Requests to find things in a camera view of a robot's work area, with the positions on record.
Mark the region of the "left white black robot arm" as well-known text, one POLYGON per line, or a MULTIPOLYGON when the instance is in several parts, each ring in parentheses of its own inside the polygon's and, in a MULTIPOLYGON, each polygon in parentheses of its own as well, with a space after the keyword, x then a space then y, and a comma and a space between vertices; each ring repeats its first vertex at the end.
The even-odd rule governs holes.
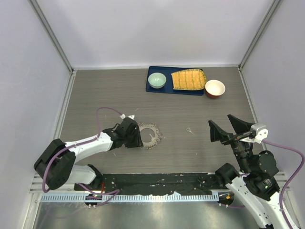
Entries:
POLYGON ((51 141, 33 168, 42 178, 42 190, 45 193, 65 184, 73 184, 75 190, 98 190, 103 182, 101 172, 91 164, 80 166, 77 162, 122 146, 143 146, 139 125, 130 117, 92 137, 74 142, 60 139, 51 141))

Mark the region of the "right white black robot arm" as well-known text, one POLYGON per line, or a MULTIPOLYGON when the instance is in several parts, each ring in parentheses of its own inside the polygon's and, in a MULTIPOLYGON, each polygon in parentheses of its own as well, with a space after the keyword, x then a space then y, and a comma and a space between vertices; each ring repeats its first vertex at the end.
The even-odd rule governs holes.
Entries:
POLYGON ((287 184, 279 187, 275 175, 279 172, 271 151, 253 153, 253 144, 262 143, 268 136, 264 124, 252 124, 229 114, 227 116, 234 133, 224 131, 209 120, 211 142, 230 145, 240 167, 236 170, 229 163, 215 172, 215 182, 220 188, 228 188, 243 203, 261 229, 296 229, 287 212, 283 197, 287 184))

